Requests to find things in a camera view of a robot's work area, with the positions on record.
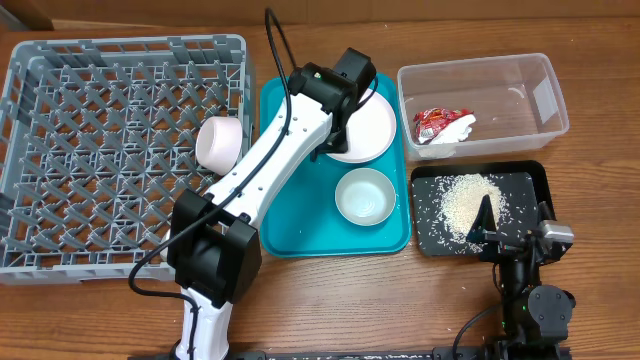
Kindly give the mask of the white rice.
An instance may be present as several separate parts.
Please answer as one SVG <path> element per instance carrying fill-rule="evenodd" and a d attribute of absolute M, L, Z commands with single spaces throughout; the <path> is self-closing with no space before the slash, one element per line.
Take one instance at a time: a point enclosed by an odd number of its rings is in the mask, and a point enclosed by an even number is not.
<path fill-rule="evenodd" d="M 538 201 L 526 172 L 439 175 L 412 181 L 415 226 L 426 256 L 472 256 L 482 247 L 466 241 L 484 195 L 497 232 L 520 237 L 537 225 Z"/>

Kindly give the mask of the large white plate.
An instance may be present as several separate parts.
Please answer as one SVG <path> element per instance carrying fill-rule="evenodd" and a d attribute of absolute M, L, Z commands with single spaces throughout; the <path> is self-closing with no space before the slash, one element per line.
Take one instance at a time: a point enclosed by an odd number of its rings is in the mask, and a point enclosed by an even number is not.
<path fill-rule="evenodd" d="M 381 156 L 392 144 L 397 124 L 395 112 L 385 97 L 368 89 L 372 98 L 348 120 L 346 135 L 348 151 L 328 153 L 343 163 L 365 163 Z"/>

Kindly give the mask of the metal bowl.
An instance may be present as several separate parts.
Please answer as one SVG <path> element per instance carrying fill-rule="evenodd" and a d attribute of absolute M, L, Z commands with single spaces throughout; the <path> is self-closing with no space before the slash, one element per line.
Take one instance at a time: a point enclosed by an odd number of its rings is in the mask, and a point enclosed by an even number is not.
<path fill-rule="evenodd" d="M 339 213 L 358 226 L 374 226 L 384 222 L 396 205 L 392 182 L 380 171 L 357 168 L 346 173 L 335 190 Z"/>

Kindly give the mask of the red snack wrapper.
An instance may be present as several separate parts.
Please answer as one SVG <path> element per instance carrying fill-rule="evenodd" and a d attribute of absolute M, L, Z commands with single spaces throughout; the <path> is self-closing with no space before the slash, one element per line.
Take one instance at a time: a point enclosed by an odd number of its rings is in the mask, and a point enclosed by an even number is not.
<path fill-rule="evenodd" d="M 432 108 L 419 112 L 413 118 L 415 139 L 419 144 L 430 144 L 430 141 L 447 125 L 469 114 L 473 114 L 473 112 L 467 109 L 450 110 L 446 108 Z"/>

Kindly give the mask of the white napkin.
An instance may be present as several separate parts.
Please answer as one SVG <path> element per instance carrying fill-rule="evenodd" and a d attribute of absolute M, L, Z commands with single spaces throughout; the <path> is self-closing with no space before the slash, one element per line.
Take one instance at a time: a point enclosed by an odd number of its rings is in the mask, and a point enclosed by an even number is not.
<path fill-rule="evenodd" d="M 473 114 L 465 115 L 447 125 L 434 139 L 430 145 L 458 143 L 466 140 L 472 132 L 471 125 L 476 122 Z"/>

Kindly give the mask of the small pink plate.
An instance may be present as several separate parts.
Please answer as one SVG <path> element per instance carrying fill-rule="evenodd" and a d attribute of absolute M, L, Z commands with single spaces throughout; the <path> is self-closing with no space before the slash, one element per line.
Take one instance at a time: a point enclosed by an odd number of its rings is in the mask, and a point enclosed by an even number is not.
<path fill-rule="evenodd" d="M 238 118 L 212 116 L 202 124 L 195 145 L 197 162 L 218 174 L 227 174 L 236 164 L 242 146 Z"/>

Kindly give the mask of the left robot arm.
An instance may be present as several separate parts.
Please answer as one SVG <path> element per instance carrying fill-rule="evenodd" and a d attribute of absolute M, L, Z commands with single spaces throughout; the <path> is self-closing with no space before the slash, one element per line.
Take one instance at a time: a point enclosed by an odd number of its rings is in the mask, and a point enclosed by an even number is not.
<path fill-rule="evenodd" d="M 186 190 L 176 200 L 165 245 L 185 319 L 174 358 L 227 356 L 232 307 L 261 267 L 258 231 L 271 203 L 308 155 L 347 151 L 347 122 L 371 98 L 376 75 L 353 48 L 331 68 L 295 68 L 281 108 L 240 162 L 205 194 Z"/>

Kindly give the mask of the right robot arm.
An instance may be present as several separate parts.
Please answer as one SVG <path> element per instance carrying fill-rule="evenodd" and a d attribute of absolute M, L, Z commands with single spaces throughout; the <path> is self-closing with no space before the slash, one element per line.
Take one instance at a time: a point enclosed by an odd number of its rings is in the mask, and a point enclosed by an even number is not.
<path fill-rule="evenodd" d="M 500 311 L 504 334 L 479 347 L 475 359 L 569 359 L 560 343 L 568 338 L 575 297 L 556 286 L 544 285 L 540 268 L 559 261 L 571 248 L 574 232 L 555 220 L 546 202 L 538 204 L 538 225 L 526 234 L 509 236 L 497 231 L 491 198 L 485 195 L 467 235 L 482 246 L 479 260 L 493 265 L 494 285 L 501 300 L 469 320 L 454 340 L 453 357 L 461 335 L 484 316 Z"/>

